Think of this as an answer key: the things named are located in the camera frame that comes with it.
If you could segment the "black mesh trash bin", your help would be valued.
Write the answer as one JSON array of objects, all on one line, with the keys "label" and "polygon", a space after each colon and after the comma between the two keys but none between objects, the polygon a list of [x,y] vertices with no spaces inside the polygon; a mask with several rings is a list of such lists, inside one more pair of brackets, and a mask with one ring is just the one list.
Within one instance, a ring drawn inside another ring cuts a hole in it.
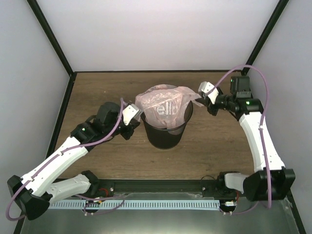
[{"label": "black mesh trash bin", "polygon": [[143,113],[141,119],[143,121],[147,138],[149,142],[156,148],[167,150],[179,144],[187,123],[193,114],[193,103],[190,101],[184,113],[184,122],[175,128],[157,128],[146,121]]}]

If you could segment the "pink plastic trash bag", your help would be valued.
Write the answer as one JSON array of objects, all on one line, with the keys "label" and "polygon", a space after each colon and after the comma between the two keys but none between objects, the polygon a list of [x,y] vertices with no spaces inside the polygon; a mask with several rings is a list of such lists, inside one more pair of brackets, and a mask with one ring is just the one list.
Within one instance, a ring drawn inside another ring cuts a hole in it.
[{"label": "pink plastic trash bag", "polygon": [[188,104],[191,102],[203,106],[196,101],[198,98],[200,95],[188,87],[161,84],[137,95],[135,105],[143,111],[148,124],[157,129],[169,129],[172,135],[179,135],[182,131],[176,127],[185,123]]}]

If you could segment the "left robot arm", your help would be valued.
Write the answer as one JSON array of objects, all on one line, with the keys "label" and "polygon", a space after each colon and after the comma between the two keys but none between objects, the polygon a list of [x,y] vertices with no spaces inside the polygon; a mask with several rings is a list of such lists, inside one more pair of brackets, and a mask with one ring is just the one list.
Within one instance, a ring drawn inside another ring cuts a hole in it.
[{"label": "left robot arm", "polygon": [[45,161],[30,172],[8,179],[11,195],[5,211],[10,221],[13,203],[21,209],[20,218],[34,220],[44,214],[50,205],[71,196],[86,200],[101,201],[99,179],[91,171],[56,182],[55,180],[74,162],[87,155],[96,146],[121,135],[129,140],[140,125],[142,111],[134,104],[106,102],[95,115],[78,124],[61,146]]}]

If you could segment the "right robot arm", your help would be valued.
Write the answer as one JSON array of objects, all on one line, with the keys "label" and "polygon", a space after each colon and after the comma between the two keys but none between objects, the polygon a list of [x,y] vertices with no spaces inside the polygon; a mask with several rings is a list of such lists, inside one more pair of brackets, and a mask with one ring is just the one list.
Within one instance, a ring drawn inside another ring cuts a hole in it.
[{"label": "right robot arm", "polygon": [[219,110],[226,110],[234,116],[246,135],[253,157],[252,175],[221,172],[217,192],[228,196],[237,190],[250,201],[284,199],[295,180],[295,173],[285,167],[273,145],[264,108],[261,101],[252,96],[249,77],[232,77],[229,95],[207,81],[200,84],[198,92],[211,115],[216,116]]}]

